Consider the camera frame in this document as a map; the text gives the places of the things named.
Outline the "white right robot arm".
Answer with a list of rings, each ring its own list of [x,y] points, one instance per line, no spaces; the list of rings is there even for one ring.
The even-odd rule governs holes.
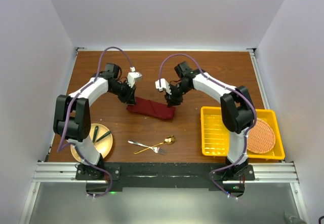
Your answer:
[[[223,125],[229,131],[229,152],[226,166],[213,172],[225,172],[227,177],[236,180],[243,175],[248,166],[248,133],[255,126],[257,114],[247,87],[234,87],[223,83],[200,67],[190,68],[182,62],[174,68],[180,81],[171,85],[163,78],[158,78],[155,87],[165,91],[167,106],[177,106],[183,102],[183,95],[191,90],[201,91],[221,105]]]

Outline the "dark red cloth napkin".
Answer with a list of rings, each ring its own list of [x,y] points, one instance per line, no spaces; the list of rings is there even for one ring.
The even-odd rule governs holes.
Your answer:
[[[166,104],[141,97],[135,97],[135,99],[135,105],[127,106],[127,110],[131,113],[150,116],[161,120],[171,120],[175,116],[176,108],[174,106],[168,107]]]

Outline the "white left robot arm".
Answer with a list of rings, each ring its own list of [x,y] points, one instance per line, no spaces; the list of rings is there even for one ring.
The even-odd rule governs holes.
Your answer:
[[[141,73],[131,67],[126,79],[121,82],[120,72],[118,65],[108,63],[83,87],[69,95],[59,95],[56,99],[53,130],[61,137],[57,151],[67,146],[73,147],[81,159],[82,172],[92,179],[106,178],[109,174],[105,170],[103,156],[95,149],[90,137],[90,106],[106,93],[116,95],[122,103],[136,103],[136,82],[142,78]]]

